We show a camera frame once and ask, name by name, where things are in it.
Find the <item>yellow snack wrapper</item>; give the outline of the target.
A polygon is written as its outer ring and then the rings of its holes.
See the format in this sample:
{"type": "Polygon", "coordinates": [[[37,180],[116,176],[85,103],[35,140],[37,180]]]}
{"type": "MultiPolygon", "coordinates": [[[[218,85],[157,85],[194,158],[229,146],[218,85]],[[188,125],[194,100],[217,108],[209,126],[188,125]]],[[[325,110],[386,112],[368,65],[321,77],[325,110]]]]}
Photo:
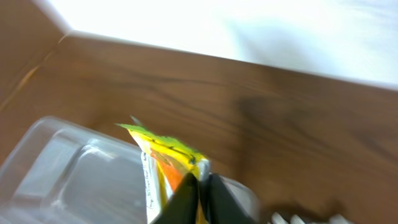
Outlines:
{"type": "Polygon", "coordinates": [[[141,149],[141,161],[146,188],[147,223],[154,223],[187,174],[199,182],[210,175],[210,162],[200,151],[170,136],[149,131],[132,118],[134,124],[121,124],[141,149]]]}

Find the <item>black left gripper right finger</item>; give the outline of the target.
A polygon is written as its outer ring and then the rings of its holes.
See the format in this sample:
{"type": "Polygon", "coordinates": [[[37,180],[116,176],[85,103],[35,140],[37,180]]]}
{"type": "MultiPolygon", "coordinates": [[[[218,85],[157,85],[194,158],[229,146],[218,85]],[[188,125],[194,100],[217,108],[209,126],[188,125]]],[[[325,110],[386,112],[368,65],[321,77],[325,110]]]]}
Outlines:
{"type": "Polygon", "coordinates": [[[211,174],[208,193],[210,223],[257,223],[257,197],[245,185],[218,174],[211,174]]]}

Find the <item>white tissue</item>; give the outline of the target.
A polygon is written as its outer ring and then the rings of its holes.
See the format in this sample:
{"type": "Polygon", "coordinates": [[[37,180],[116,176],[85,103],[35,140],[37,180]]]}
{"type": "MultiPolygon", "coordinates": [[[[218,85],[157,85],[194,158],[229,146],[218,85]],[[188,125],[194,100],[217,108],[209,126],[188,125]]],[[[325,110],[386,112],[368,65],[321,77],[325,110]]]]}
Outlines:
{"type": "Polygon", "coordinates": [[[273,213],[267,224],[353,224],[341,215],[335,215],[324,222],[316,222],[309,218],[293,215],[290,218],[283,218],[279,213],[273,213]]]}

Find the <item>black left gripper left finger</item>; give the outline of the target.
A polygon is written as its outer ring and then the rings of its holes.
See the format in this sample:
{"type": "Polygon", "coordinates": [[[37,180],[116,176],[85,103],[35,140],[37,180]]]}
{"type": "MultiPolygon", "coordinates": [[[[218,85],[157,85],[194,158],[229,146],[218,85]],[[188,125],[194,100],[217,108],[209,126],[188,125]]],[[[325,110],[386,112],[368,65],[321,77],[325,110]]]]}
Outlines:
{"type": "Polygon", "coordinates": [[[153,224],[195,224],[199,204],[197,178],[188,173],[153,224]]]}

